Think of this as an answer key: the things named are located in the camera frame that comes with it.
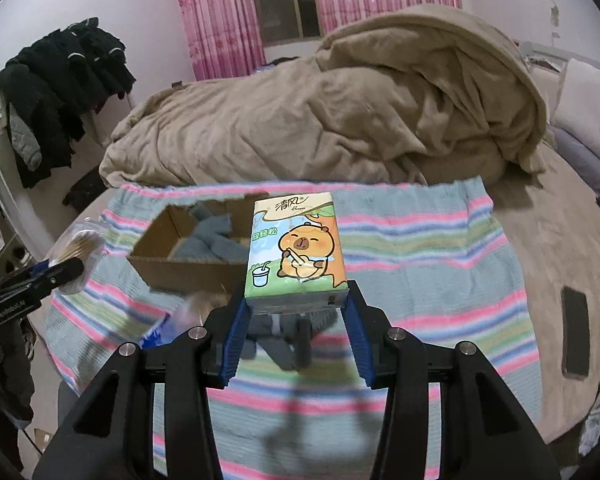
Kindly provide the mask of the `window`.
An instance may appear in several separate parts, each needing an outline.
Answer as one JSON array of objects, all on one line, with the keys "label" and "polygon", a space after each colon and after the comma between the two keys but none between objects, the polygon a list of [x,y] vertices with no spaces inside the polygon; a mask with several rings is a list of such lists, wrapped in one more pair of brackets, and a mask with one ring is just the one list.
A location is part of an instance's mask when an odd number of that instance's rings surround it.
[{"label": "window", "polygon": [[254,0],[265,47],[321,36],[315,0]]}]

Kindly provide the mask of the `beige blanket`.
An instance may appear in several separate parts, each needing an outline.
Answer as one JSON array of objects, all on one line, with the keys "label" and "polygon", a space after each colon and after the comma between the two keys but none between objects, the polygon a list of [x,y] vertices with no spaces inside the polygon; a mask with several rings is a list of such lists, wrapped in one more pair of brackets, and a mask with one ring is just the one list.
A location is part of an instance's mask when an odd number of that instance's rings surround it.
[{"label": "beige blanket", "polygon": [[421,4],[330,32],[264,72],[162,90],[114,129],[112,186],[497,181],[544,168],[547,110],[516,44]]}]

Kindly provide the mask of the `white pillow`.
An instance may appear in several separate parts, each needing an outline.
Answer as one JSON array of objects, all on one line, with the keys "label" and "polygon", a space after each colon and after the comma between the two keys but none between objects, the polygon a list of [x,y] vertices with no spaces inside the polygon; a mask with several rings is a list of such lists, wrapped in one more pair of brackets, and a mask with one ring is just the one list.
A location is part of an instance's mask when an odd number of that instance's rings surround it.
[{"label": "white pillow", "polygon": [[572,58],[560,74],[557,105],[550,120],[570,132],[600,159],[600,70]]}]

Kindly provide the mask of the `striped towel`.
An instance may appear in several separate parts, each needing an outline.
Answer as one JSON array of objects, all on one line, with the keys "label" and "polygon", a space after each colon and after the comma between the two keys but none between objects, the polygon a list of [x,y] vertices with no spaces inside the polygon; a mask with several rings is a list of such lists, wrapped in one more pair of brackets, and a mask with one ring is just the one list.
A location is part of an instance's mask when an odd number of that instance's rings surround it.
[{"label": "striped towel", "polygon": [[[332,183],[349,278],[368,304],[428,344],[474,342],[533,419],[542,415],[538,346],[514,248],[478,179],[418,185]],[[312,193],[309,182],[143,188],[128,184],[102,212],[105,255],[82,292],[53,296],[44,340],[67,384],[82,391],[125,341],[180,304],[154,292],[129,252],[166,206],[246,194]],[[358,377],[341,323],[314,340],[302,373],[266,354],[242,361],[209,394],[215,442],[229,479],[364,479],[385,393]]]}]

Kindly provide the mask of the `blue tissue pack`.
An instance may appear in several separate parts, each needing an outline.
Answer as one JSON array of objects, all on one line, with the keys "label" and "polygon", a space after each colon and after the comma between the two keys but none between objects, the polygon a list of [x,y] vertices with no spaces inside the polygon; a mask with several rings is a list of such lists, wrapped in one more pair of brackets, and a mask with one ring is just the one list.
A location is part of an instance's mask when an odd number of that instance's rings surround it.
[{"label": "blue tissue pack", "polygon": [[201,324],[199,308],[196,306],[194,297],[189,296],[173,312],[166,313],[159,321],[155,322],[140,337],[138,345],[141,349],[151,349],[170,344],[182,333]]}]

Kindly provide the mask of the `capybara tissue pack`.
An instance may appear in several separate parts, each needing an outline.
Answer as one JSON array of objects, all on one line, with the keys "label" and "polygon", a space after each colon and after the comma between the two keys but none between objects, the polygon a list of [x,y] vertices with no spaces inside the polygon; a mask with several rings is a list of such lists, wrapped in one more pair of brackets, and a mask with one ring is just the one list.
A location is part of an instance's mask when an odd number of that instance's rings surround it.
[{"label": "capybara tissue pack", "polygon": [[253,313],[338,309],[348,290],[332,194],[291,194],[254,203],[245,286]]}]

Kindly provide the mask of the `pink curtain left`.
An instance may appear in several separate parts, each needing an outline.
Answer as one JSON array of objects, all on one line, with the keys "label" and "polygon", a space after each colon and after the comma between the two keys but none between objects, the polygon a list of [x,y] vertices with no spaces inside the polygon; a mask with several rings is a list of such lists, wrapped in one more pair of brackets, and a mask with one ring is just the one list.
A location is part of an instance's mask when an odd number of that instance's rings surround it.
[{"label": "pink curtain left", "polygon": [[265,63],[254,0],[178,0],[197,80],[242,77]]}]

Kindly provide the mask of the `cardboard box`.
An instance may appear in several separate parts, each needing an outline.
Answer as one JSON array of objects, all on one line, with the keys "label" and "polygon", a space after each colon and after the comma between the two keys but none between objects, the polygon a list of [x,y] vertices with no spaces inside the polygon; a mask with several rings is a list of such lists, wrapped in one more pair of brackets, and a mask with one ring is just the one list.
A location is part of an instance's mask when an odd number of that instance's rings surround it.
[{"label": "cardboard box", "polygon": [[166,206],[134,245],[129,263],[153,289],[230,294],[246,275],[254,204],[267,197]]}]

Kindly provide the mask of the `grey socks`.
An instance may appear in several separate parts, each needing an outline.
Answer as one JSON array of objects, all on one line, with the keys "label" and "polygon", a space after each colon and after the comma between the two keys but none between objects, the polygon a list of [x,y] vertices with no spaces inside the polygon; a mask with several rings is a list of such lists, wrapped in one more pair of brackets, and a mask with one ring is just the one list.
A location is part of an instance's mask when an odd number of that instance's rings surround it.
[{"label": "grey socks", "polygon": [[248,248],[232,237],[232,215],[217,214],[203,203],[188,208],[193,231],[177,242],[170,258],[204,263],[246,263]]}]

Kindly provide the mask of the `pile of black clothes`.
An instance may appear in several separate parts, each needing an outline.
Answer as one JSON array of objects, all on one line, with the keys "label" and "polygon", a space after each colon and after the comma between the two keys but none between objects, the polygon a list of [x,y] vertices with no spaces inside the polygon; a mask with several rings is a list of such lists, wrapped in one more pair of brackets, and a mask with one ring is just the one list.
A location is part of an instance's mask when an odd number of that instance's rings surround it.
[{"label": "pile of black clothes", "polygon": [[0,91],[22,186],[34,188],[53,169],[69,167],[72,144],[85,134],[81,116],[112,96],[124,98],[134,84],[125,44],[98,18],[56,29],[7,61]]}]

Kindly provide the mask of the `black phone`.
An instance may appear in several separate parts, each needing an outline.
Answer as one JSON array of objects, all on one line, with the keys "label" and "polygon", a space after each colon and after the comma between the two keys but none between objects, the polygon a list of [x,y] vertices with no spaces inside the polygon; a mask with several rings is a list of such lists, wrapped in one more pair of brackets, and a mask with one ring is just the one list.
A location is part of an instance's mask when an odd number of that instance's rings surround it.
[{"label": "black phone", "polygon": [[590,374],[591,339],[588,300],[583,292],[562,288],[562,374],[585,380]]}]

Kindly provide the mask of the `cotton swab bag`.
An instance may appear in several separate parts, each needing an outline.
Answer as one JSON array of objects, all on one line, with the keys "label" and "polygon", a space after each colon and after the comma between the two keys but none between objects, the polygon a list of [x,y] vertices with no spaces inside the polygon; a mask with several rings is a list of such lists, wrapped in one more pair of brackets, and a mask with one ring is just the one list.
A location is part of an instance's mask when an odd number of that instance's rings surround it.
[{"label": "cotton swab bag", "polygon": [[63,295],[74,295],[84,289],[88,278],[102,258],[106,228],[99,221],[86,219],[73,223],[50,251],[50,269],[60,266],[56,289]]}]

